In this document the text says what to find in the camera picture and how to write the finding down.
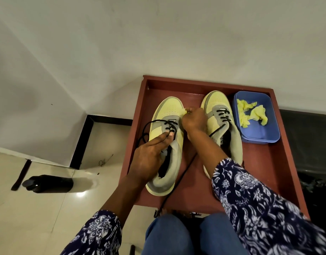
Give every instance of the wooden tray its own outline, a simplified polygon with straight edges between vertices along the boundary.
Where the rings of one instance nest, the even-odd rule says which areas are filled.
[[[182,101],[184,107],[200,107],[204,96],[212,90],[219,90],[226,94],[230,103],[234,94],[240,90],[261,92],[270,96],[281,138],[278,142],[268,145],[242,142],[244,166],[254,177],[297,205],[309,217],[275,94],[272,89],[268,88],[145,75],[140,87],[120,179],[128,173],[133,152],[136,149],[136,142],[142,133],[144,125],[152,120],[157,106],[163,99],[174,96]],[[185,134],[182,163],[177,179],[179,179],[195,153],[194,147]],[[159,208],[164,198],[153,196],[144,188],[136,205]],[[203,164],[198,156],[164,207],[206,214],[224,211],[221,203],[213,197],[210,180],[205,176]]]

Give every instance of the yellow rag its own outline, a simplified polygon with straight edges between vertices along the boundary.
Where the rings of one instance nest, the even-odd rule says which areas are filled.
[[[251,110],[250,116],[248,120],[262,120],[261,124],[264,126],[268,122],[268,118],[266,116],[266,109],[263,107],[263,105],[259,105],[258,107],[255,107],[253,110]]]
[[[238,107],[238,116],[240,118],[240,125],[243,128],[247,128],[250,125],[249,115],[246,115],[244,112],[248,111],[250,108],[253,108],[257,105],[257,102],[248,104],[245,100],[237,99],[237,107]]]

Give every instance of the black water bottle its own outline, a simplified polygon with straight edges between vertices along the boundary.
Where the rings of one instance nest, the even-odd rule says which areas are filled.
[[[73,187],[73,180],[71,178],[40,175],[32,176],[22,184],[27,190],[35,193],[63,193],[68,192]]]

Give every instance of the yellow sneaker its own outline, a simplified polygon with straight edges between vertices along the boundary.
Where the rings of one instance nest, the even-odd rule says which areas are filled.
[[[149,141],[166,131],[175,131],[174,141],[161,152],[164,163],[156,177],[146,184],[148,192],[155,196],[165,196],[174,188],[182,161],[184,133],[181,119],[185,114],[182,102],[175,97],[168,97],[157,107],[150,126]]]
[[[222,92],[215,90],[205,96],[201,107],[208,116],[208,135],[236,163],[242,164],[243,149],[240,132],[234,119],[228,98]]]

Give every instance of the blue plastic container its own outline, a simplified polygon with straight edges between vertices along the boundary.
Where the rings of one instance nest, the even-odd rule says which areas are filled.
[[[262,126],[262,120],[249,120],[250,125],[248,125],[247,128],[241,127],[240,119],[238,116],[237,99],[245,100],[249,104],[257,102],[256,106],[263,105],[263,107],[266,109],[266,116],[268,117],[267,124]],[[275,143],[280,139],[280,130],[278,128],[275,111],[271,99],[268,95],[258,92],[239,91],[233,98],[232,108],[235,124],[241,132],[243,142],[267,144]],[[249,111],[246,111],[245,114],[250,115],[251,111],[252,109],[249,109]]]

